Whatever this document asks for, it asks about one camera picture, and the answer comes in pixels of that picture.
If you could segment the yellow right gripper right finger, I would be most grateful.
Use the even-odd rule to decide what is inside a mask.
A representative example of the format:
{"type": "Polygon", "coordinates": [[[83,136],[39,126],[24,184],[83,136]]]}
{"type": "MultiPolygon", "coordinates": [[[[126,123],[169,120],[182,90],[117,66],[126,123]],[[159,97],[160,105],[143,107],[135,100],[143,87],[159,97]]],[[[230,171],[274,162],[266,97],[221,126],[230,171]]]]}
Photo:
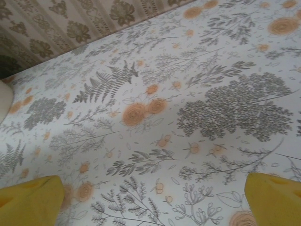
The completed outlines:
{"type": "Polygon", "coordinates": [[[250,173],[244,191],[257,226],[301,226],[301,182],[250,173]]]}

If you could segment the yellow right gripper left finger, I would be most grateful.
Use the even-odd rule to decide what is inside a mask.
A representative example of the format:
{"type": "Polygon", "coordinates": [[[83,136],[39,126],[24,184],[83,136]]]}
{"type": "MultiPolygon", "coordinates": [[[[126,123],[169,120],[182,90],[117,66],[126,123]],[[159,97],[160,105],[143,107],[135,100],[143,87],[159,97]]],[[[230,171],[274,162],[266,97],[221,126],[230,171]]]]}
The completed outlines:
{"type": "Polygon", "coordinates": [[[54,226],[64,199],[59,176],[0,189],[0,226],[54,226]]]}

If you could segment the beige round waste bin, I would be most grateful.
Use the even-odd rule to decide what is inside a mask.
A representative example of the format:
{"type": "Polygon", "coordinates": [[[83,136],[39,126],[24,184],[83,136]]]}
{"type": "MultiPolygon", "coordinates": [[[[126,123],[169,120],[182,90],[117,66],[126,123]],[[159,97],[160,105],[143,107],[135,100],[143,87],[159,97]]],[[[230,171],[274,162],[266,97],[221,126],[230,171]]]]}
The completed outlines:
{"type": "Polygon", "coordinates": [[[14,100],[12,88],[0,80],[0,125],[6,118],[14,100]]]}

